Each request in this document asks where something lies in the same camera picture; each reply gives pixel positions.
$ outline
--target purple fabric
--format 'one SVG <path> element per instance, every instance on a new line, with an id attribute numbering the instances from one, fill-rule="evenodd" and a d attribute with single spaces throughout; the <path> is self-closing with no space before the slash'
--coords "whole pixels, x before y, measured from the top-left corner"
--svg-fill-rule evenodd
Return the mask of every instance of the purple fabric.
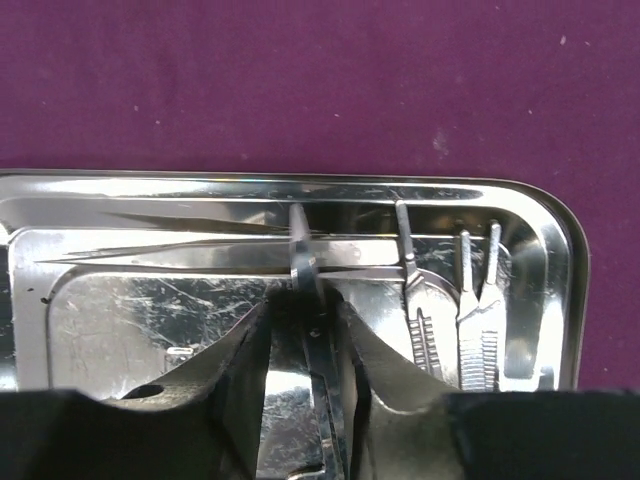
<path id="1" fill-rule="evenodd" d="M 531 183 L 591 244 L 581 385 L 640 385 L 638 2 L 347 3 L 7 0 L 0 165 Z"/>

